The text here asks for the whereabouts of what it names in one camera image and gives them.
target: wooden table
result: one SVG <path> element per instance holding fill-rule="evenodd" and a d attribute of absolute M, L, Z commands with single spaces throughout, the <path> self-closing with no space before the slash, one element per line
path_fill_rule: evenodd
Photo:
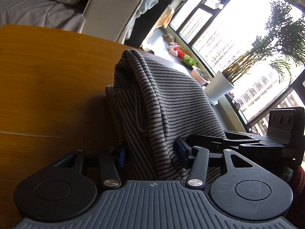
<path fill-rule="evenodd" d="M 117 144 L 104 90 L 129 48 L 56 29 L 0 28 L 0 229 L 20 220 L 20 181 L 73 149 Z"/>

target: small green plant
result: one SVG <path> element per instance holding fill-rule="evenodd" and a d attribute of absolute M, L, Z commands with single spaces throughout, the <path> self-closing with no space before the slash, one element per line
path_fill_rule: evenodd
<path fill-rule="evenodd" d="M 265 26 L 267 34 L 257 36 L 253 48 L 222 72 L 230 83 L 267 58 L 272 59 L 270 66 L 277 71 L 280 82 L 286 80 L 287 74 L 292 82 L 293 66 L 305 66 L 305 14 L 296 21 L 290 14 L 292 6 L 299 3 L 300 0 L 274 0 L 270 3 L 271 15 Z"/>
<path fill-rule="evenodd" d="M 189 55 L 184 55 L 183 57 L 183 62 L 186 64 L 186 65 L 189 65 L 189 66 L 197 66 L 198 63 L 197 61 L 195 61 L 192 57 L 190 57 Z"/>

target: striped fabric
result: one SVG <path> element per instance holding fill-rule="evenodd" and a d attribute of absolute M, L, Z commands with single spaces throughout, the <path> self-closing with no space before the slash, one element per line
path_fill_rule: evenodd
<path fill-rule="evenodd" d="M 136 50 L 123 52 L 106 95 L 119 142 L 129 145 L 134 179 L 184 181 L 189 170 L 173 148 L 176 137 L 225 137 L 197 81 Z M 210 168 L 207 182 L 218 176 L 219 168 Z"/>

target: windowsill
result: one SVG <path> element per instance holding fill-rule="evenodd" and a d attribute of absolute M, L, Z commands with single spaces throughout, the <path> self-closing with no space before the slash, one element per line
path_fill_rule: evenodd
<path fill-rule="evenodd" d="M 168 26 L 165 31 L 175 36 L 175 42 L 177 42 L 180 46 L 189 49 L 185 42 L 176 34 L 175 31 L 172 30 L 170 26 Z M 200 60 L 196 57 L 196 55 L 191 49 L 189 50 L 190 52 L 192 52 L 191 57 L 199 63 L 198 67 L 207 74 L 209 79 L 212 79 L 215 73 L 206 63 L 204 63 L 204 60 Z M 221 118 L 223 122 L 227 125 L 228 130 L 247 132 L 245 128 L 245 120 L 242 122 L 242 119 L 244 118 L 243 114 L 237 110 L 232 101 L 230 101 L 226 96 L 223 96 L 218 100 L 217 113 L 221 115 Z"/>

